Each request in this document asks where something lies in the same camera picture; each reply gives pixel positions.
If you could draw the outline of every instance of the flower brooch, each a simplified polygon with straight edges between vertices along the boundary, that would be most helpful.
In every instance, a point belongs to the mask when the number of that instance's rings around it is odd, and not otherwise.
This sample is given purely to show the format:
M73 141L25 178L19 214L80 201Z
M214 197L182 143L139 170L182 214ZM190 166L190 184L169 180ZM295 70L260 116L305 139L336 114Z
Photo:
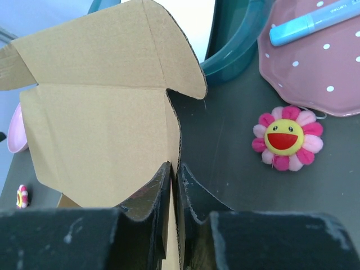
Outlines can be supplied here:
M29 206L28 189L21 184L16 194L16 208L22 209Z
M254 126L256 139L252 147L262 153L264 163L277 170L298 171L314 161L314 154L323 147L323 128L315 113L298 107L276 107L271 114L262 114Z

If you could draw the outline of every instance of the cardboard flap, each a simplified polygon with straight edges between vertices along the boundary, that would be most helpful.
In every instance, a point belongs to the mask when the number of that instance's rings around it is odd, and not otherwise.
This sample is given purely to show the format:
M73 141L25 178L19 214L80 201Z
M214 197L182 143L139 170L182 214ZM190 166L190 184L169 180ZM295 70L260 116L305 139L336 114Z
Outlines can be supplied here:
M36 80L12 44L0 49L0 91L35 83Z
M186 36L166 9L159 8L154 1L143 0L143 4L166 87L193 98L204 98L205 77Z
M171 88L197 98L206 92L181 30L151 0L119 4L12 43L39 84Z
M98 11L12 44L39 84L166 87L141 1Z
M82 207L118 205L168 160L164 95L56 84L21 93L39 181Z

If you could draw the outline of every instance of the highlighter pen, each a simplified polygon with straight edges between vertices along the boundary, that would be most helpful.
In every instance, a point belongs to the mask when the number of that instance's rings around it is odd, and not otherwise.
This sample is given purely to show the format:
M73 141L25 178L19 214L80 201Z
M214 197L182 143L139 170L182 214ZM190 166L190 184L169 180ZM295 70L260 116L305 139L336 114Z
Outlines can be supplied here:
M340 0L270 30L270 41L282 46L360 15L360 0Z

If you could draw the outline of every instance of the pink flower petal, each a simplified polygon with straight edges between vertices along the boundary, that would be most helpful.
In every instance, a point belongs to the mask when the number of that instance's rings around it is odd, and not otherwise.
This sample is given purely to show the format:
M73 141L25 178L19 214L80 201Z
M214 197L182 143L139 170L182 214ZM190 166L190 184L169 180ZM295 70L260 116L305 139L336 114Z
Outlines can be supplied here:
M311 134L307 134L304 136L304 143L302 145L303 149L316 154L322 149L322 146L323 142L319 137Z
M271 114L274 116L275 120L280 120L282 118L283 107L276 107L272 110Z
M298 107L286 106L282 110L282 118L295 121L298 118L300 112L301 112L301 109L299 109Z
M316 115L312 111L302 111L296 122L302 127L304 125L316 122Z
M272 164L272 161L274 160L274 154L269 151L269 149L265 149L264 152L261 154L261 157L263 159L263 163L265 164Z
M266 149L265 140L261 138L254 139L251 146L256 152L263 152Z
M296 155L300 162L304 165L310 165L315 159L314 153L311 153L310 151L303 148L300 148L300 150L296 152Z
M254 126L253 131L257 138L264 138L266 127L264 127L263 125L256 125Z
M319 122L309 123L303 126L304 134L311 134L315 136L321 136L323 128Z
M303 164L300 162L296 155L289 156L289 170L297 172L303 167Z
M288 156L275 156L274 167L278 170L284 171L289 169L290 159Z
M275 121L274 116L272 116L268 112L265 114L262 114L259 118L259 124L263 125L266 128L274 121Z

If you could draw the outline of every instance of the red open mouth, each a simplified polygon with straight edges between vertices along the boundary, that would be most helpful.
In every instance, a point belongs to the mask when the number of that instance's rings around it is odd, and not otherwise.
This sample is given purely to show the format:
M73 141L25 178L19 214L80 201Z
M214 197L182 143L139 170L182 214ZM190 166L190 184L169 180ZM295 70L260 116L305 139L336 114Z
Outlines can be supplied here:
M269 133L269 143L278 150L289 149L298 140L298 136L287 133Z

